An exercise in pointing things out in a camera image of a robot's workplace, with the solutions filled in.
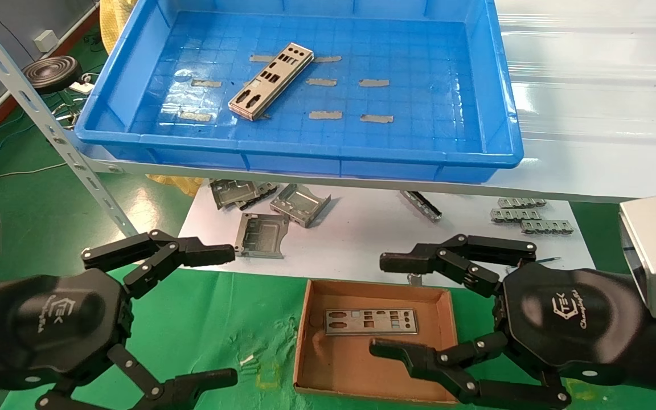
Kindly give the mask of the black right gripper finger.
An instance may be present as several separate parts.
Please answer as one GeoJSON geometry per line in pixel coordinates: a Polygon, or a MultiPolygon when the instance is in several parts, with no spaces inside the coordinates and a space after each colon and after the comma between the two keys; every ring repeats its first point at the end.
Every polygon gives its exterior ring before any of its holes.
{"type": "Polygon", "coordinates": [[[481,263],[518,267],[535,260],[534,243],[458,234],[439,244],[418,243],[408,253],[385,252],[380,255],[379,267],[390,273],[440,273],[489,298],[499,294],[502,282],[497,273],[481,263]]]}
{"type": "Polygon", "coordinates": [[[445,350],[373,338],[369,351],[378,358],[401,361],[412,379],[437,383],[460,403],[501,409],[567,408],[572,397],[556,372],[542,371],[541,384],[532,385],[476,379],[467,371],[475,364],[497,358],[508,345],[505,333],[497,331],[445,350]]]}

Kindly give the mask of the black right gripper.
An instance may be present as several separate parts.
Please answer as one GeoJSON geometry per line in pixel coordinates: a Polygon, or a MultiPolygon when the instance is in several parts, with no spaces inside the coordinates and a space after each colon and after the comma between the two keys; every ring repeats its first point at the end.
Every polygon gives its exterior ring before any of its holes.
{"type": "Polygon", "coordinates": [[[600,385],[627,380],[628,351],[647,321],[630,276],[590,268],[521,267],[503,279],[494,311],[503,353],[532,377],[600,385]]]}

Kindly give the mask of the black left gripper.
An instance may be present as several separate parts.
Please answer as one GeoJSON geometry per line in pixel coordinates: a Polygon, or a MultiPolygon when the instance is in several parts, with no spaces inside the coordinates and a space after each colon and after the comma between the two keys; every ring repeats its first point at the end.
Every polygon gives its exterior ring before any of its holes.
{"type": "Polygon", "coordinates": [[[145,296],[181,266],[230,263],[234,246],[153,230],[83,250],[81,259],[91,269],[76,276],[0,282],[0,390],[57,383],[37,409],[104,409],[71,395],[113,364],[142,392],[133,409],[193,409],[204,392],[237,384],[233,368],[159,382],[123,346],[133,322],[129,296],[145,296]],[[105,273],[136,262],[123,287],[105,273]]]}

